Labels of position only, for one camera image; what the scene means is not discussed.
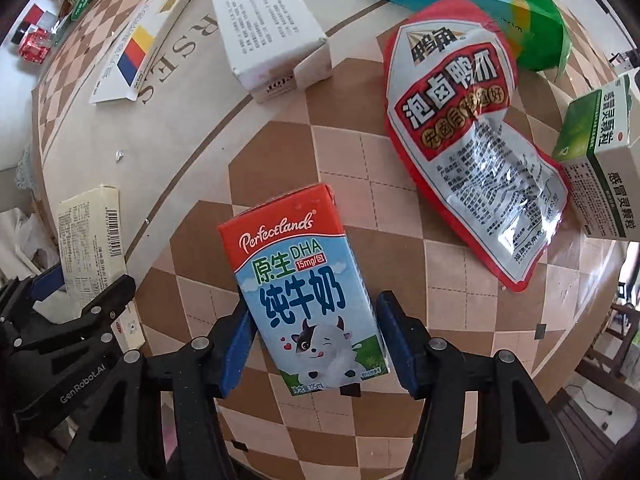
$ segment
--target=milk carton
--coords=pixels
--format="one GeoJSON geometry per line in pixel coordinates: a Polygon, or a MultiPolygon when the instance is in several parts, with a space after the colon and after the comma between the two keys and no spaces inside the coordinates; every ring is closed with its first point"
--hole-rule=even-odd
{"type": "Polygon", "coordinates": [[[388,372],[369,296],[326,184],[246,211],[219,230],[293,395],[388,372]]]}
{"type": "Polygon", "coordinates": [[[569,104],[554,150],[587,236],[640,241],[638,69],[569,104]]]}

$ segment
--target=cloud illustration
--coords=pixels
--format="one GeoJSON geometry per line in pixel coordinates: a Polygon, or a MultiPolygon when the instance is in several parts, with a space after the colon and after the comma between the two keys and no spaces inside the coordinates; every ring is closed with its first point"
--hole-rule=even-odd
{"type": "Polygon", "coordinates": [[[258,290],[258,282],[255,281],[255,278],[246,278],[244,282],[240,284],[240,288],[243,292],[255,292],[258,290]]]}
{"type": "Polygon", "coordinates": [[[337,262],[331,266],[334,274],[340,274],[344,269],[347,268],[347,264],[344,262],[337,262]]]}

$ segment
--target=green and white medicine box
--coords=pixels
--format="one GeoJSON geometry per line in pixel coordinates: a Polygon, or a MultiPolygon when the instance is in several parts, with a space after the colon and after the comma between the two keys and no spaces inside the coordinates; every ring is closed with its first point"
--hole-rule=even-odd
{"type": "Polygon", "coordinates": [[[640,241],[638,69],[569,104],[554,150],[587,236],[640,241]]]}

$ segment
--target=cable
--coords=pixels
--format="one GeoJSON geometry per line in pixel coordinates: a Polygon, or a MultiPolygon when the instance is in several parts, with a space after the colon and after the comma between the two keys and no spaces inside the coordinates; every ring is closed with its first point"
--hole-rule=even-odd
{"type": "Polygon", "coordinates": [[[589,399],[587,399],[587,394],[582,389],[582,386],[578,386],[577,384],[568,384],[565,387],[568,388],[569,386],[573,386],[574,388],[578,388],[582,392],[582,394],[584,395],[584,400],[587,401],[587,404],[589,404],[590,406],[593,406],[596,410],[600,410],[601,412],[605,412],[605,413],[608,413],[609,415],[613,415],[613,411],[612,410],[606,410],[605,408],[600,408],[600,407],[596,406],[593,402],[591,402],[589,399]]]}

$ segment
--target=red yellow and blue stripe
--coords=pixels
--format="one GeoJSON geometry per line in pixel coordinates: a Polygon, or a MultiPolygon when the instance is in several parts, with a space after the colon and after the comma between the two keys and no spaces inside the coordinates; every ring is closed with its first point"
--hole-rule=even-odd
{"type": "Polygon", "coordinates": [[[142,65],[146,54],[154,44],[154,37],[140,25],[133,31],[129,43],[118,61],[118,69],[129,86],[133,84],[138,69],[142,65]]]}

